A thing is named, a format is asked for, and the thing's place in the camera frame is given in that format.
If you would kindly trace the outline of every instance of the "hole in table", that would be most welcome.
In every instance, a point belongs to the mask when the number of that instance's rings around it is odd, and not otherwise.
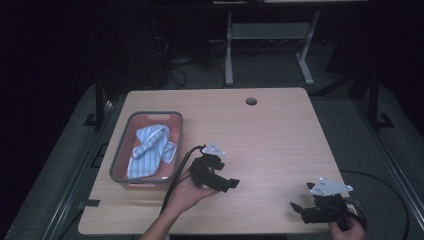
[[[246,98],[246,104],[249,106],[255,106],[258,103],[256,98]]]

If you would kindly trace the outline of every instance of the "metal frame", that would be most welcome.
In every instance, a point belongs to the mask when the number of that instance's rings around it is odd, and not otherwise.
[[[305,45],[301,52],[296,53],[296,60],[307,85],[313,85],[314,80],[306,64],[306,55],[312,42],[315,26],[320,11],[315,11],[309,23],[233,23],[232,13],[227,20],[227,54],[225,56],[225,84],[232,86],[233,63],[231,60],[232,39],[304,39]]]

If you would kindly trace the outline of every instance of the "cable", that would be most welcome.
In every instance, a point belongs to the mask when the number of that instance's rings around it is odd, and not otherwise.
[[[408,238],[408,234],[409,234],[409,225],[410,225],[410,222],[409,222],[409,211],[408,211],[408,207],[407,207],[407,205],[406,205],[406,202],[405,202],[405,200],[403,199],[403,197],[400,195],[400,193],[399,193],[398,191],[396,191],[396,189],[395,189],[394,187],[392,187],[389,183],[387,183],[387,182],[386,182],[386,181],[384,181],[383,179],[378,178],[378,177],[376,177],[376,176],[373,176],[373,175],[371,175],[371,174],[363,173],[363,172],[357,172],[357,171],[351,171],[351,170],[344,170],[344,169],[340,169],[340,172],[345,172],[345,173],[354,173],[354,174],[359,174],[359,175],[367,176],[367,177],[369,177],[369,178],[372,178],[372,179],[374,179],[374,180],[377,180],[377,181],[379,181],[379,182],[383,183],[384,185],[386,185],[386,186],[387,186],[390,190],[392,190],[392,191],[396,194],[396,196],[398,197],[398,199],[399,199],[399,200],[400,200],[400,202],[402,203],[403,210],[405,211],[406,223],[405,223],[405,230],[404,230],[404,233],[403,233],[403,237],[402,237],[402,239],[403,239],[403,240],[406,240],[406,239]]]
[[[171,184],[169,185],[168,191],[166,192],[165,198],[163,200],[163,204],[162,204],[162,208],[160,210],[160,212],[162,213],[162,211],[165,209],[166,205],[168,204],[168,200],[169,197],[171,196],[172,191],[174,191],[175,186],[177,186],[177,184],[179,183],[179,178],[181,175],[181,172],[184,169],[184,166],[186,165],[188,159],[190,158],[191,154],[196,151],[197,149],[203,149],[205,146],[196,146],[194,148],[192,148],[188,153],[186,153],[186,155],[184,156],[183,160],[180,163],[180,166],[178,167],[177,171],[175,172],[175,176],[174,179],[172,179]]]
[[[59,240],[62,239],[65,236],[65,234],[69,231],[69,229],[72,227],[74,222],[78,219],[78,217],[82,214],[82,212],[84,212],[84,210],[80,210],[78,212],[78,214],[74,217],[74,219],[72,219],[71,223],[69,223],[69,225],[66,227],[66,229],[63,230],[62,234],[60,234],[60,236],[58,238]]]
[[[173,74],[171,71],[177,71],[177,72],[181,73],[184,76],[183,83],[180,83],[177,76],[175,76],[175,74]],[[171,69],[169,69],[169,77],[171,78],[172,82],[174,83],[175,89],[185,88],[185,84],[187,83],[187,74],[184,71],[182,71],[180,69],[176,69],[176,68],[171,68]]]
[[[219,72],[221,72],[221,75],[222,75],[222,78],[224,79],[224,84],[222,85],[222,87],[221,88],[225,88],[225,73],[224,73],[224,71],[222,71],[222,69],[217,65],[217,64],[215,64],[215,63],[209,63],[210,65],[212,65],[212,66],[214,66],[214,67],[216,67],[216,68],[218,68],[218,70],[219,70]]]

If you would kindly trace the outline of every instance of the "plastic bin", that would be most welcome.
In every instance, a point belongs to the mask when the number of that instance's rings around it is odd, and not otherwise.
[[[161,161],[156,174],[138,179],[128,179],[127,171],[132,150],[140,146],[136,131],[140,128],[162,124],[169,127],[168,141],[177,146],[174,158],[170,164]],[[176,167],[177,156],[183,128],[183,116],[178,112],[135,112],[125,126],[118,148],[109,170],[110,177],[126,189],[139,189],[141,187],[154,187],[156,184],[165,183],[172,179]]]

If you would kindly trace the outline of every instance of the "towel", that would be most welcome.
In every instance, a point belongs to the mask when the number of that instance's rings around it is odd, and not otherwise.
[[[142,178],[154,175],[161,161],[172,162],[177,146],[168,141],[169,128],[166,125],[152,125],[136,132],[141,145],[135,147],[128,164],[128,178]]]

